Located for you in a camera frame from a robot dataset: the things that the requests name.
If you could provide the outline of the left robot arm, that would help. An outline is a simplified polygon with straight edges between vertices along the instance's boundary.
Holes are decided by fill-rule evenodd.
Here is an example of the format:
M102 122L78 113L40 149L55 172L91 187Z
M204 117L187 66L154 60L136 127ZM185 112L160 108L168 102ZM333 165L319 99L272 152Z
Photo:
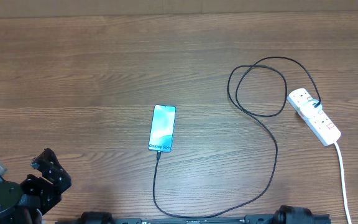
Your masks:
M4 180L7 169L0 162L0 223L25 223L24 210L32 218L45 215L71 187L71 177L51 149L44 149L30 165L42 176L29 174L18 184Z

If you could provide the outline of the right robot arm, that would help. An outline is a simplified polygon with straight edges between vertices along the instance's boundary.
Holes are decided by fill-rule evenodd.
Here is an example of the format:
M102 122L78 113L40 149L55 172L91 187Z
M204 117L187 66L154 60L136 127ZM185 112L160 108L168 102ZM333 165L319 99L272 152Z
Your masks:
M312 212L307 208L282 205L273 215L272 224L313 224Z

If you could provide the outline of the Samsung Galaxy smartphone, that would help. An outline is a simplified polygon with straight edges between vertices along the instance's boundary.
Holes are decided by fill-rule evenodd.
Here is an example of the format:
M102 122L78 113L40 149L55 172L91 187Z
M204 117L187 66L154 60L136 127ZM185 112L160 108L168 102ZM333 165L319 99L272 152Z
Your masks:
M172 151L176 112L177 109L175 106L154 106L148 144L150 151Z

